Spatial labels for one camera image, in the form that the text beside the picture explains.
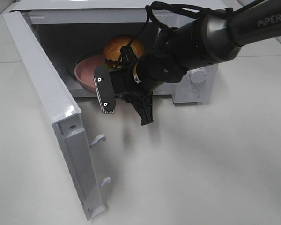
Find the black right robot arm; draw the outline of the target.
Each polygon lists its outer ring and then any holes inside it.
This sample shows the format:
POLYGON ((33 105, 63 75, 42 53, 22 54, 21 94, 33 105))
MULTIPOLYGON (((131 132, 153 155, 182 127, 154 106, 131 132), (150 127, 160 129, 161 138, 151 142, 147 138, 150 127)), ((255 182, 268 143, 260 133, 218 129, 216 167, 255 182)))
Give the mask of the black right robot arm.
POLYGON ((179 83, 190 70, 233 60, 250 43, 281 36, 281 0, 256 0, 238 10, 212 10, 155 1, 145 7, 147 22, 160 28, 152 49, 141 57, 121 46, 121 68, 95 69, 101 110, 112 114, 116 97, 132 104, 142 125, 152 123, 152 92, 179 83))

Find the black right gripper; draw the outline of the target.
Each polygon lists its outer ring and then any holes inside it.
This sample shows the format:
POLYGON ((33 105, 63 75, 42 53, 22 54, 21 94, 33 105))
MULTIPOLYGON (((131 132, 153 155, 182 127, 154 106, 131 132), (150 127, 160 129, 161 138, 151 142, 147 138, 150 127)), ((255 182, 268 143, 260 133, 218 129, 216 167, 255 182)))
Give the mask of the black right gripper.
POLYGON ((94 71, 94 83, 101 111, 104 114, 113 114, 116 107, 115 96, 122 97, 126 102, 131 102, 141 118, 142 126, 153 123, 152 91, 163 82, 137 75, 139 59, 130 45, 120 49, 120 59, 120 69, 109 72, 104 66, 99 66, 94 71))

